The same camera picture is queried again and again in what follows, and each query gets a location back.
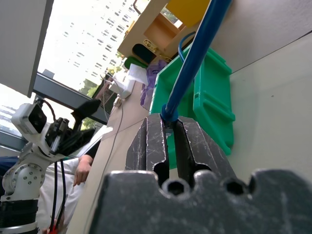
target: black cable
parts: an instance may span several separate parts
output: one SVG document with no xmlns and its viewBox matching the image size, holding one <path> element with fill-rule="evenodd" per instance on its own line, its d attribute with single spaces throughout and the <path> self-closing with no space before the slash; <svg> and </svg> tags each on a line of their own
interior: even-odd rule
<svg viewBox="0 0 312 234">
<path fill-rule="evenodd" d="M 56 116 L 55 116 L 55 113 L 54 113 L 54 110 L 51 106 L 51 104 L 49 102 L 47 102 L 46 100 L 44 99 L 41 99 L 42 102 L 44 102 L 45 104 L 47 104 L 47 106 L 50 108 L 51 112 L 52 112 L 52 115 L 53 115 L 53 121 L 57 120 Z"/>
<path fill-rule="evenodd" d="M 57 206 L 57 194 L 58 194 L 58 163 L 55 162 L 54 163 L 54 198 L 53 198 L 50 232 L 53 231 L 53 226 L 54 226 L 55 209 Z"/>
<path fill-rule="evenodd" d="M 62 180 L 63 180 L 63 201 L 60 207 L 60 212 L 58 215 L 57 224 L 55 225 L 55 229 L 58 229 L 59 227 L 60 219 L 63 215 L 64 209 L 65 209 L 65 201 L 66 201 L 66 181 L 65 181 L 65 170 L 64 170 L 63 159 L 60 160 L 60 167 L 62 169 Z"/>
</svg>

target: screw hole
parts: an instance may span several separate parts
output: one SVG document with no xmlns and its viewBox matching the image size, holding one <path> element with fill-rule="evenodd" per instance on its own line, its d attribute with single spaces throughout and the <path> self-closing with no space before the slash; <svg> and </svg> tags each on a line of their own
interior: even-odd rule
<svg viewBox="0 0 312 234">
<path fill-rule="evenodd" d="M 172 193 L 175 196 L 182 194 L 184 193 L 184 185 L 178 181 L 174 181 L 168 184 L 168 192 Z"/>
<path fill-rule="evenodd" d="M 242 184 L 237 183 L 235 181 L 229 182 L 226 184 L 226 189 L 229 193 L 234 195 L 242 195 L 244 194 L 244 187 Z"/>
</svg>

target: green storage bin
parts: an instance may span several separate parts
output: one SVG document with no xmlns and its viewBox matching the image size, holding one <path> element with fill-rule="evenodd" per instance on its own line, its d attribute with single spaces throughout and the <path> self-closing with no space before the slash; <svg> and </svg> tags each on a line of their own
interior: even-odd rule
<svg viewBox="0 0 312 234">
<path fill-rule="evenodd" d="M 186 57 L 191 45 L 184 51 Z M 155 82 L 150 113 L 160 113 L 167 102 L 182 62 L 176 57 L 158 75 Z M 231 153 L 234 143 L 230 74 L 232 70 L 225 60 L 209 49 L 198 71 L 194 83 L 178 106 L 180 116 L 196 120 L 201 128 L 223 149 Z M 170 169 L 176 168 L 176 153 L 173 134 L 167 138 Z"/>
</svg>

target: blue cable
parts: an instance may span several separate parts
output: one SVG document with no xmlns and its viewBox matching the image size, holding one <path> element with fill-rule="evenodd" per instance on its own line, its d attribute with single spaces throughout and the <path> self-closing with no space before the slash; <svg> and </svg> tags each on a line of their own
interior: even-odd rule
<svg viewBox="0 0 312 234">
<path fill-rule="evenodd" d="M 182 63 L 184 63 L 184 57 L 183 57 L 183 51 L 182 51 L 182 44 L 184 43 L 184 41 L 186 40 L 186 38 L 190 37 L 191 35 L 194 35 L 196 32 L 192 32 L 188 35 L 186 35 L 184 38 L 182 38 L 182 40 L 179 43 L 179 46 L 177 47 L 177 51 L 179 53 L 180 59 L 182 61 Z"/>
<path fill-rule="evenodd" d="M 165 122 L 174 122 L 177 120 L 177 107 L 205 59 L 210 44 L 222 23 L 230 3 L 231 0 L 211 0 L 194 37 L 193 44 L 182 64 L 168 103 L 161 109 L 161 117 Z"/>
</svg>

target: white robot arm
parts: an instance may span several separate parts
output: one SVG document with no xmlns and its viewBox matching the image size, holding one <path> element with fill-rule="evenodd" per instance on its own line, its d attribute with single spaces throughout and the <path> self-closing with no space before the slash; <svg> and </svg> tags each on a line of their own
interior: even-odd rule
<svg viewBox="0 0 312 234">
<path fill-rule="evenodd" d="M 39 99 L 34 104 L 23 104 L 12 117 L 12 123 L 29 143 L 2 180 L 5 194 L 0 199 L 1 234 L 37 234 L 39 189 L 47 167 L 88 143 L 94 133 L 94 129 L 80 131 L 80 126 L 98 109 L 99 100 L 88 101 L 72 112 L 76 120 L 73 129 L 64 118 L 48 124 L 41 109 L 43 102 Z"/>
</svg>

